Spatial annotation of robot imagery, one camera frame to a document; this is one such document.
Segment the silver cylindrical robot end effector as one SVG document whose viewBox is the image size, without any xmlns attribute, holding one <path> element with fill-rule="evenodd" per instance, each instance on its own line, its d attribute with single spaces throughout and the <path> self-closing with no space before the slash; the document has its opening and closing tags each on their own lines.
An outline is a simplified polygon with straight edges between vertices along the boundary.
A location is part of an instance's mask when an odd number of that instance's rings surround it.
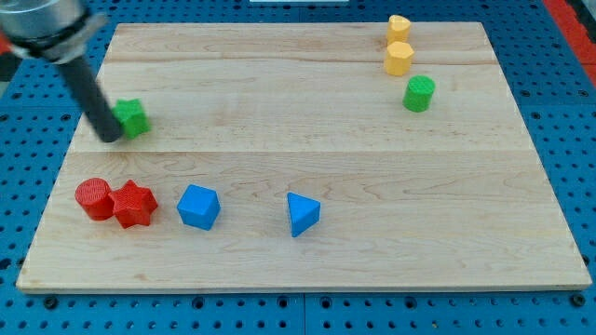
<svg viewBox="0 0 596 335">
<path fill-rule="evenodd" d="M 1 0 L 1 32 L 22 59 L 70 62 L 84 55 L 88 40 L 107 22 L 82 0 Z"/>
</svg>

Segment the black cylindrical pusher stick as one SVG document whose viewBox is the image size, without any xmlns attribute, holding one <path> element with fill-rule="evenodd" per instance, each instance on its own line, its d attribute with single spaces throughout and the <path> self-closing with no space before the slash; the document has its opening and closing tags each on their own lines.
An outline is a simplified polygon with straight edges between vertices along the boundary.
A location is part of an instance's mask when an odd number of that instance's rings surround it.
<svg viewBox="0 0 596 335">
<path fill-rule="evenodd" d="M 119 140 L 124 131 L 115 118 L 94 73 L 83 57 L 56 65 L 75 101 L 102 142 Z"/>
</svg>

